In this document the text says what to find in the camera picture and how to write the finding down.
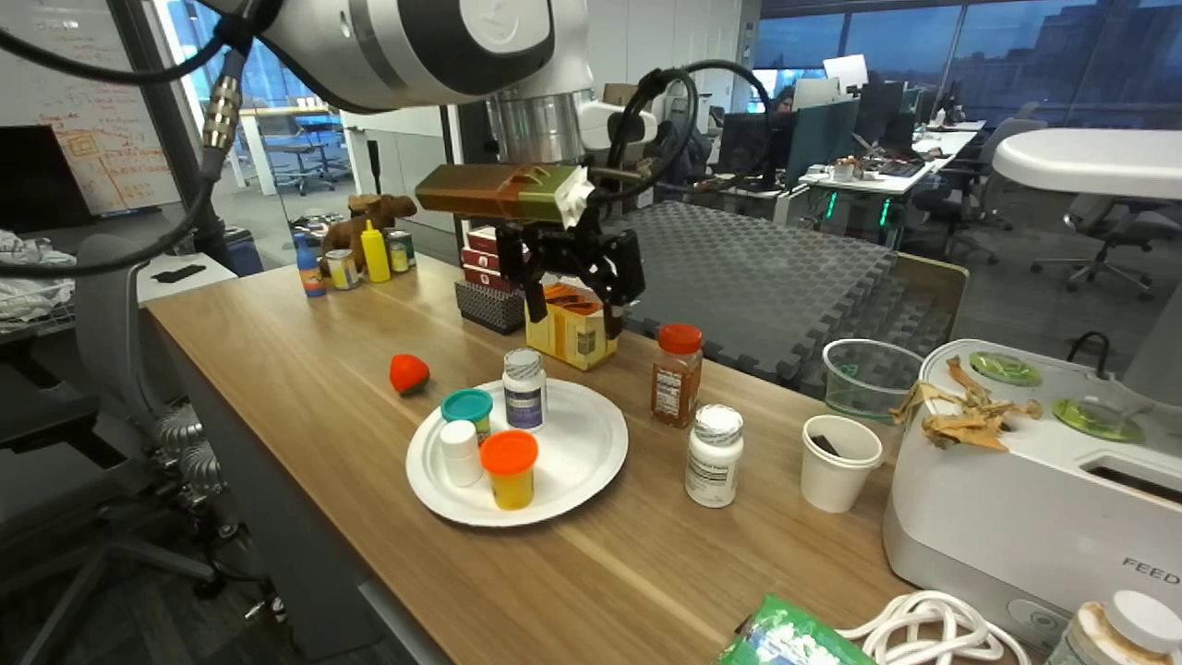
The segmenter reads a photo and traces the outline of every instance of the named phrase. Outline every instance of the orange cup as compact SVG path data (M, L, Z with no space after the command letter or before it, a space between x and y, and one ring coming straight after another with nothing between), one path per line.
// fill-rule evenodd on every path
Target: orange cup
M481 445L481 464L498 510L523 510L532 501L532 464L540 441L519 430L493 431Z

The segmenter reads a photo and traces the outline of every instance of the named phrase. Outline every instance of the orange lid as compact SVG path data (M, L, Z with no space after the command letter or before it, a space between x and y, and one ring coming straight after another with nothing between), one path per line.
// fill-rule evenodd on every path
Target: orange lid
M700 330L697 326L661 326L656 345L671 355L697 355L700 352Z
M518 477L540 457L540 441L519 430L493 431L481 445L481 464L491 477Z

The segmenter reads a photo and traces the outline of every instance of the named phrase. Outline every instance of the white bottle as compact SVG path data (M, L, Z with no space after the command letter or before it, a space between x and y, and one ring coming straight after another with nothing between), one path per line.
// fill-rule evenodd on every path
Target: white bottle
M544 355L532 347L518 347L506 355L501 368L501 389L506 389L506 422L511 430L537 430L544 424L544 389L546 389L546 368Z
M477 451L477 424L474 422L448 422L436 435L439 462L452 484L474 486L481 484L481 451Z
M738 490L742 413L706 403L695 413L688 446L688 496L700 505L726 505Z
M1142 595L1083 603L1045 665L1169 665L1182 661L1182 617Z

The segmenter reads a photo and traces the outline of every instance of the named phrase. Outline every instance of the white plate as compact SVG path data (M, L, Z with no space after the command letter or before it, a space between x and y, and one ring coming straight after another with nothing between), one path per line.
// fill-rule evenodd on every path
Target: white plate
M491 397L491 431L506 424L506 398L498 385L481 385ZM439 517L474 528L518 528L561 517L598 496L629 457L624 413L598 392L567 382L546 382L546 413L540 430L537 496L523 510L498 510L486 481L463 486L452 484L436 456L442 413L432 410L406 451L406 481L412 496Z

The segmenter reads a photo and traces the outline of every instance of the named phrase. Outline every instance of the brown jar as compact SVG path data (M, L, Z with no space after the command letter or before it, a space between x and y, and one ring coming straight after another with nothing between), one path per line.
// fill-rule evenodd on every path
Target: brown jar
M700 330L661 326L649 377L649 410L656 422L688 424L700 385Z

